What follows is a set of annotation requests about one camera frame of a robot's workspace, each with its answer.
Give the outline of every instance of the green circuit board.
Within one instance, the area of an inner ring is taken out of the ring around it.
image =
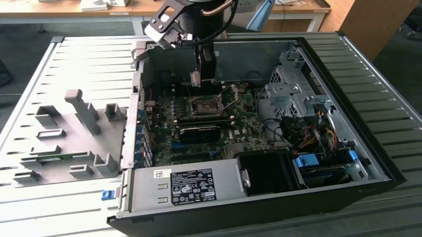
[[[159,123],[151,123],[154,138],[154,166],[184,164],[233,158],[237,152],[270,149],[268,140],[262,137],[262,126],[254,109],[254,91],[248,90],[242,84],[238,101],[224,111],[222,116],[234,116],[234,124],[221,130],[221,139],[213,143],[181,145],[180,130],[174,120],[194,119],[198,116],[213,116],[213,114],[198,115],[193,111],[192,101],[196,99],[210,99],[210,96],[173,97],[163,96],[158,100],[161,110],[153,116],[153,120],[161,117]],[[229,90],[222,95],[222,106],[228,106],[236,100],[236,92]]]

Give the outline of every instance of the black cable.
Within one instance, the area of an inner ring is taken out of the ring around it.
[[[181,46],[186,46],[186,47],[198,46],[201,44],[208,43],[210,40],[213,40],[216,37],[218,37],[220,34],[222,34],[225,32],[225,30],[228,29],[229,25],[233,22],[233,19],[236,18],[236,13],[237,13],[237,10],[238,10],[238,3],[240,3],[240,0],[234,0],[234,4],[233,4],[233,8],[232,8],[232,15],[230,15],[229,21],[226,22],[226,25],[213,35],[210,35],[208,38],[205,38],[205,39],[202,39],[200,41],[190,41],[190,42],[181,41],[180,45]]]
[[[282,5],[282,7],[284,7],[284,19],[282,19],[282,27],[281,27],[281,32],[284,32],[284,25],[285,25],[285,19],[286,19],[286,11],[285,11],[285,6],[293,6],[292,4],[290,5],[286,5],[285,3],[282,3],[282,1],[281,0],[277,0]]]

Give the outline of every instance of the barcode sticker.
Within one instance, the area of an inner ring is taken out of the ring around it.
[[[154,171],[154,178],[169,178],[172,174],[172,169],[158,169]]]
[[[111,15],[129,15],[129,12],[111,12]]]

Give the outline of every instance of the metal grating table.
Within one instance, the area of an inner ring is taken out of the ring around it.
[[[245,37],[305,37],[341,84],[369,127],[401,168],[408,182],[336,213],[282,222],[222,230],[201,236],[417,236],[422,231],[422,120],[348,37],[336,33],[232,34]],[[15,138],[27,121],[41,85],[54,80],[89,79],[89,84],[115,90],[91,91],[85,100],[129,105],[131,49],[143,37],[65,38],[51,43],[10,121],[0,135],[0,149]],[[54,185],[15,188],[11,178],[19,163],[0,157],[0,233],[14,236],[122,237],[106,223],[117,213],[118,201],[102,201],[102,190],[119,185],[119,177]]]

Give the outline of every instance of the power supply label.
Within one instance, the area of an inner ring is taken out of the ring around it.
[[[212,169],[172,173],[172,203],[193,204],[217,200]]]

